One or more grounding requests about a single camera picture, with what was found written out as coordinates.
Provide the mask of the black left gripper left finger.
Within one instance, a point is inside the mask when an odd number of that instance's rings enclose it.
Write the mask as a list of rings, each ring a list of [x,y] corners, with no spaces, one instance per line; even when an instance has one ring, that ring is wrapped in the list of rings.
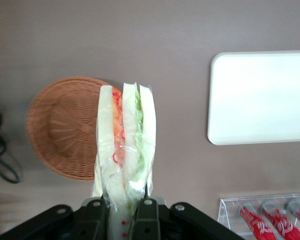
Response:
[[[100,198],[85,200],[76,211],[59,204],[2,233],[0,240],[105,240],[106,215]]]

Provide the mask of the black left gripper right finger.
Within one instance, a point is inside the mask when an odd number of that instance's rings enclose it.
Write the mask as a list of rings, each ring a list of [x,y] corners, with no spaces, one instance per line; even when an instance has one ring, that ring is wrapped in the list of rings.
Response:
[[[140,201],[135,240],[240,240],[241,237],[187,202],[168,208],[154,198]]]

